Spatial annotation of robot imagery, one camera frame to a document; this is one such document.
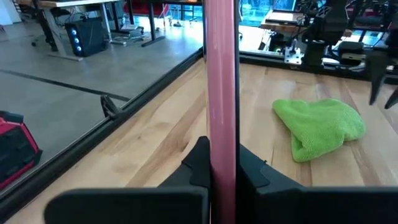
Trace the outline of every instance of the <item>towel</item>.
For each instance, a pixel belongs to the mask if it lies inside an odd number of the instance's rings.
[[[336,99],[314,103],[276,100],[272,108],[292,133],[292,154],[296,162],[334,151],[344,141],[359,139],[366,132],[356,110]]]

